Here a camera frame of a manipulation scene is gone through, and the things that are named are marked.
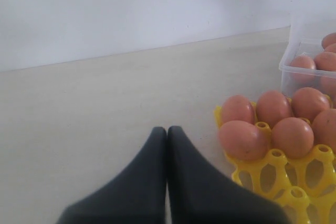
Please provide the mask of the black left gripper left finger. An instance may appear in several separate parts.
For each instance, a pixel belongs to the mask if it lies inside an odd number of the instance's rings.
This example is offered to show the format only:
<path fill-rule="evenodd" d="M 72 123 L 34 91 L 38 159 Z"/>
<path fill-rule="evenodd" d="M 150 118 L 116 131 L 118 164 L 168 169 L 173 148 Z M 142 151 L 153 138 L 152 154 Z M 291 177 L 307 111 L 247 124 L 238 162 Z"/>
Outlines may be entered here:
<path fill-rule="evenodd" d="M 58 223 L 165 223 L 166 140 L 154 127 L 128 166 L 86 198 L 68 206 Z"/>

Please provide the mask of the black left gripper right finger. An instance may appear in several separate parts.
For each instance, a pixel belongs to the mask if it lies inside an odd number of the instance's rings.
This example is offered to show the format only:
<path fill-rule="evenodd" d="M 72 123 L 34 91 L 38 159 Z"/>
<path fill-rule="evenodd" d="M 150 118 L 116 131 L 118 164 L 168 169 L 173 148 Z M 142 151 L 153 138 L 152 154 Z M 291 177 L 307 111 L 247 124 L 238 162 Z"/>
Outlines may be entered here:
<path fill-rule="evenodd" d="M 180 126 L 167 133 L 167 182 L 173 223 L 288 223 L 275 203 L 223 175 Z"/>

